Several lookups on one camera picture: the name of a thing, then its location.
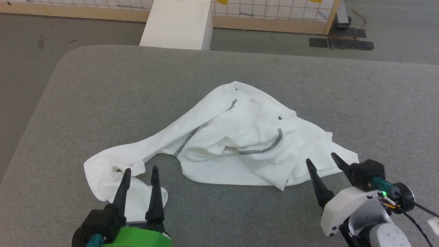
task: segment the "wooden plank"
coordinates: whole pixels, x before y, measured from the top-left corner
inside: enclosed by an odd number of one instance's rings
[[[336,7],[339,0],[335,0],[335,8],[332,9],[328,21],[334,20]],[[54,6],[45,4],[28,4],[28,3],[0,3],[0,13],[26,14],[26,15],[45,15],[72,18],[103,19],[129,22],[146,22],[149,11],[136,11],[125,9],[107,9],[92,7],[67,7]],[[290,20],[265,20],[257,18],[240,18],[227,16],[212,16],[213,27],[229,29],[259,30],[285,33],[310,33],[310,34],[327,34],[326,28],[331,24],[323,22],[302,22]]]
[[[340,5],[340,0],[334,0],[334,5],[332,6],[331,13],[328,17],[328,22],[326,23],[325,30],[323,32],[324,35],[329,34],[329,30],[331,30],[332,23],[334,22],[335,14],[337,13],[338,6]]]

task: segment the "gray floor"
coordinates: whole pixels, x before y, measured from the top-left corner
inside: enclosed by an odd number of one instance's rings
[[[211,49],[439,65],[439,2],[346,0],[372,51],[310,48],[312,35],[214,29]],[[93,44],[138,45],[144,23],[0,14],[0,181],[59,60]]]

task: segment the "gray fabric surface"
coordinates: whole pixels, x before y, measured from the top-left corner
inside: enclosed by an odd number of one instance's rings
[[[439,211],[439,68],[328,58],[91,46],[57,66],[0,184],[0,246],[69,246],[92,195],[83,162],[115,145],[147,138],[216,86],[233,80],[272,95],[298,116],[334,133],[360,160],[385,164]],[[309,182],[287,187],[211,185],[185,178],[177,159],[158,165],[169,192],[166,230],[174,246],[345,246],[325,237]],[[338,192],[341,174],[323,179]],[[437,245],[427,214],[411,212]],[[403,216],[394,222],[413,246],[427,246]]]

